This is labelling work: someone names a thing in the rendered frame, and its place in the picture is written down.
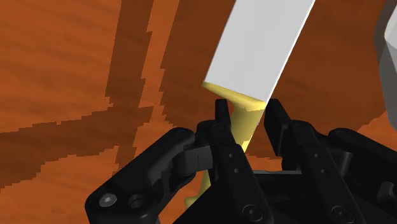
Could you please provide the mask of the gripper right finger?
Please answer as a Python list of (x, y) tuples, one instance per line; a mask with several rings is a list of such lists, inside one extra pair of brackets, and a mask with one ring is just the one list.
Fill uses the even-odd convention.
[(298, 224), (397, 224), (397, 151), (347, 128), (327, 135), (292, 120), (277, 99), (264, 127), (292, 181), (291, 201), (277, 203)]

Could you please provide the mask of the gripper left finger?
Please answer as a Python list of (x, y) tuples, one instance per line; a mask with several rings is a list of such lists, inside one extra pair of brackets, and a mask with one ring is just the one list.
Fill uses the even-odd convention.
[(196, 130), (177, 127), (92, 192), (90, 224), (160, 224), (175, 194), (206, 170), (210, 187), (173, 224), (274, 224), (251, 166), (230, 130), (225, 100)]

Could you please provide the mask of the grey rounded object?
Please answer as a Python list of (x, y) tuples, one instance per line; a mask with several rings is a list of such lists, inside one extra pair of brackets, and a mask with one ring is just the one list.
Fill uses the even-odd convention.
[(397, 0), (386, 0), (373, 34), (387, 118), (397, 131)]

